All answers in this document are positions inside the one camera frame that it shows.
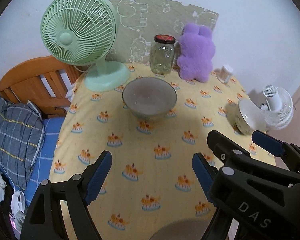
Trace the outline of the large grey bowl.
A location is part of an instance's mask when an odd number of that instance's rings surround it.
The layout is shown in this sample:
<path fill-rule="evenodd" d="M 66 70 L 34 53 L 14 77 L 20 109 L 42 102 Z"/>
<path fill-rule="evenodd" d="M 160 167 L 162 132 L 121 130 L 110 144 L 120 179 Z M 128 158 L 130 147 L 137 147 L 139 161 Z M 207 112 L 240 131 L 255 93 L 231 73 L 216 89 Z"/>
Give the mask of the large grey bowl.
<path fill-rule="evenodd" d="M 200 219 L 179 220 L 159 229 L 150 240 L 199 240 L 209 223 Z"/>

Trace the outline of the white plastic bag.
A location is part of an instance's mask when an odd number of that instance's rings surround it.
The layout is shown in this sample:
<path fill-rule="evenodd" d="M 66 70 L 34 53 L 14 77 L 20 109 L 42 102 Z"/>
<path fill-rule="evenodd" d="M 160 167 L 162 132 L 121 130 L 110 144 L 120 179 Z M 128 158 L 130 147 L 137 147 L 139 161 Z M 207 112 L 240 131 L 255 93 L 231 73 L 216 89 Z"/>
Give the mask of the white plastic bag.
<path fill-rule="evenodd" d="M 16 191 L 12 194 L 11 211 L 15 226 L 22 228 L 27 212 L 25 195 L 22 191 Z"/>

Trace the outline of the small white floral bowl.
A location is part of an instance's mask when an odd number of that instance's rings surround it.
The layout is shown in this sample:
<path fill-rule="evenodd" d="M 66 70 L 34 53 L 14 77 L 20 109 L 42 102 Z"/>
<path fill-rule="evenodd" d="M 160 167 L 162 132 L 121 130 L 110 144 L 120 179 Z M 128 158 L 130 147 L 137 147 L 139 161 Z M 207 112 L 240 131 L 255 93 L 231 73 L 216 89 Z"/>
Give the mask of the small white floral bowl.
<path fill-rule="evenodd" d="M 244 135 L 251 135 L 254 131 L 266 130 L 266 122 L 261 110 L 249 99 L 242 99 L 235 111 L 235 124 Z"/>

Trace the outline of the blue checked bed sheet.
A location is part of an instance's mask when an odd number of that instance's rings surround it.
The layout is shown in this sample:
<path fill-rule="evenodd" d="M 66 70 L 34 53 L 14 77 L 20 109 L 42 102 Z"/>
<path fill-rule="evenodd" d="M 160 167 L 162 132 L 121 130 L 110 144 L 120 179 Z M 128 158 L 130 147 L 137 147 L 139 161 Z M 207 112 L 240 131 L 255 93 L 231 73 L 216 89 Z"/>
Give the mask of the blue checked bed sheet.
<path fill-rule="evenodd" d="M 57 140 L 63 121 L 64 118 L 61 117 L 43 120 L 45 137 L 33 166 L 30 181 L 28 182 L 24 193 L 27 207 L 30 206 L 32 198 L 34 197 L 37 187 L 40 185 L 41 181 L 49 178 L 54 151 L 57 146 Z"/>

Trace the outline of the white floor fan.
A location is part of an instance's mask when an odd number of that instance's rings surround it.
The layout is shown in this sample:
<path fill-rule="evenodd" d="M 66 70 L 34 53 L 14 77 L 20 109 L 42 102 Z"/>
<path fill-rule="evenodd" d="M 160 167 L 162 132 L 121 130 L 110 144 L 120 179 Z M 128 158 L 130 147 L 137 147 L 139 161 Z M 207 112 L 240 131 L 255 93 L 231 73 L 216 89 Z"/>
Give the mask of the white floor fan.
<path fill-rule="evenodd" d="M 260 110 L 263 112 L 267 131 L 286 128 L 294 114 L 294 105 L 290 94 L 284 88 L 274 85 L 267 85 L 262 93 L 265 103 L 260 105 Z"/>

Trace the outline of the yellow patterned tablecloth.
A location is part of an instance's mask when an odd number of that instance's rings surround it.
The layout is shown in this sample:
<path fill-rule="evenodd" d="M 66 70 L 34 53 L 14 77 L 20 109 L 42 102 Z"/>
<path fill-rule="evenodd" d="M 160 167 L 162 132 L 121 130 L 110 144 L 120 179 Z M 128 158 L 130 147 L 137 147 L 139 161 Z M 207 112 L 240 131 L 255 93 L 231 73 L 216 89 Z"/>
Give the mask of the yellow patterned tablecloth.
<path fill-rule="evenodd" d="M 216 129 L 253 158 L 274 164 L 267 151 L 241 135 L 232 117 L 247 97 L 239 82 L 227 85 L 211 74 L 207 83 L 184 81 L 173 71 L 163 77 L 177 94 L 176 105 L 157 120 L 136 118 L 122 100 L 123 87 L 91 92 L 80 77 L 62 124 L 50 171 L 59 182 L 81 173 L 102 151 L 112 166 L 89 212 L 104 239 L 149 239 L 163 226 L 182 219 L 208 221 L 215 209 L 192 169 L 200 152 L 215 167 L 222 163 L 206 144 Z"/>

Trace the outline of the cotton swab container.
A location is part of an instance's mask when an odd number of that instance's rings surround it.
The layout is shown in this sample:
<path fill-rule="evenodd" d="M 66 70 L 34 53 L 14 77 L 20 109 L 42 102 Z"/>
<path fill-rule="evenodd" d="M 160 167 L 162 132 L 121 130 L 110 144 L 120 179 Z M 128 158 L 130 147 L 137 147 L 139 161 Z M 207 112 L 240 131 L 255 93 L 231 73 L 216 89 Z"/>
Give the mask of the cotton swab container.
<path fill-rule="evenodd" d="M 227 84 L 232 77 L 233 68 L 230 67 L 228 64 L 224 64 L 217 76 L 218 80 L 223 83 Z"/>

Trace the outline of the grey plaid pillow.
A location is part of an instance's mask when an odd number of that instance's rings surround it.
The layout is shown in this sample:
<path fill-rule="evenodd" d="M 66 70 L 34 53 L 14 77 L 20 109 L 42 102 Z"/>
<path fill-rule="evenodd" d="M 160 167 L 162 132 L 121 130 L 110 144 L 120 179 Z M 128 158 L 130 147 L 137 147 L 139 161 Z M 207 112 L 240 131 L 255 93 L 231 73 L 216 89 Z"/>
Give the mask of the grey plaid pillow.
<path fill-rule="evenodd" d="M 16 190 L 26 190 L 44 137 L 42 113 L 34 103 L 0 98 L 0 168 Z"/>

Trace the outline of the grey bowl floral outside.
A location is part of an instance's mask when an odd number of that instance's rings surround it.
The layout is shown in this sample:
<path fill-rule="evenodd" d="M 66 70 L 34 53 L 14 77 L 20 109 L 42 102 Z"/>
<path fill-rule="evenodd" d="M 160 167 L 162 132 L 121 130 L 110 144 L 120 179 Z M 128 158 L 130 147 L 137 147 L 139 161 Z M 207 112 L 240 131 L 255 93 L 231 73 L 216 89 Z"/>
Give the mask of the grey bowl floral outside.
<path fill-rule="evenodd" d="M 175 89 L 156 77 L 142 77 L 130 81 L 122 92 L 122 100 L 130 112 L 140 119 L 165 116 L 177 103 Z"/>

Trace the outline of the purple plush toy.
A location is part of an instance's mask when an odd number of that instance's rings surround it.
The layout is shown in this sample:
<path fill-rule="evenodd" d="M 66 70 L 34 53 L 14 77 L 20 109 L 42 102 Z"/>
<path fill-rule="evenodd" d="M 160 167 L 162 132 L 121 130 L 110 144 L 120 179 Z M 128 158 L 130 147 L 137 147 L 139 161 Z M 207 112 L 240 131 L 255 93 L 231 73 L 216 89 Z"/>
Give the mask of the purple plush toy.
<path fill-rule="evenodd" d="M 179 46 L 179 76 L 184 80 L 195 79 L 206 83 L 213 69 L 212 59 L 216 50 L 211 29 L 195 23 L 186 24 L 179 38 Z"/>

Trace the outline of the glass jar red lid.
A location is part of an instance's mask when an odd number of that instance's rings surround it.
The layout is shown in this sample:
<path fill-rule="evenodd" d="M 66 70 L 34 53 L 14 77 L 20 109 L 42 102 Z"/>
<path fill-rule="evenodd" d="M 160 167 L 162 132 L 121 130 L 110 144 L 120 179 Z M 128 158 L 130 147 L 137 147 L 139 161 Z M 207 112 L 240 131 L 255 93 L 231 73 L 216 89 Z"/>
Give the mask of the glass jar red lid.
<path fill-rule="evenodd" d="M 157 75 L 169 74 L 174 60 L 175 38 L 170 35 L 155 35 L 151 48 L 150 67 Z"/>

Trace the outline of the orange wooden bed headboard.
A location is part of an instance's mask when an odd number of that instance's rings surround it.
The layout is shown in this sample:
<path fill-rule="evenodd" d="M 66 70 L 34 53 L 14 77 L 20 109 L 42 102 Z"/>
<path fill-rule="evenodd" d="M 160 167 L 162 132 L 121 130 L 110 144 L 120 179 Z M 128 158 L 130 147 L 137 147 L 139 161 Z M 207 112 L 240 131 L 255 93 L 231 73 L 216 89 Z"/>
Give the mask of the orange wooden bed headboard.
<path fill-rule="evenodd" d="M 73 85 L 82 75 L 75 67 L 53 56 L 38 57 L 18 64 L 0 79 L 0 96 L 13 103 L 34 103 L 48 118 L 65 117 L 68 89 L 60 71 Z"/>

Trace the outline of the green desk fan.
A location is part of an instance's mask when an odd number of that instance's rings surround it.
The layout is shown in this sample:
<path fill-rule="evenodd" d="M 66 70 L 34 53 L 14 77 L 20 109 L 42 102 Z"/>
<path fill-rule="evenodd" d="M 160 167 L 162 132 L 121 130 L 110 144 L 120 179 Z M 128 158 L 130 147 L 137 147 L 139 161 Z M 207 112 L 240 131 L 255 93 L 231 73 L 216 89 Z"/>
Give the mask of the green desk fan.
<path fill-rule="evenodd" d="M 54 0 L 42 16 L 40 35 L 57 60 L 86 68 L 88 90 L 106 92 L 130 77 L 125 64 L 106 60 L 117 37 L 117 18 L 109 0 Z"/>

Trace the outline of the green patterned wall cloth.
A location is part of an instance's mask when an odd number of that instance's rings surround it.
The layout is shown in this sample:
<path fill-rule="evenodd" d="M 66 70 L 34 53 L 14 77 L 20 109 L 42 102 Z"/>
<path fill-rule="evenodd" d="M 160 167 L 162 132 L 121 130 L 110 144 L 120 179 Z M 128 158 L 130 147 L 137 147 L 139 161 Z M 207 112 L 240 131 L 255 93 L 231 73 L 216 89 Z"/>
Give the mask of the green patterned wall cloth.
<path fill-rule="evenodd" d="M 149 64 L 155 35 L 179 39 L 187 23 L 215 28 L 219 14 L 172 0 L 110 0 L 117 17 L 117 37 L 108 61 Z"/>

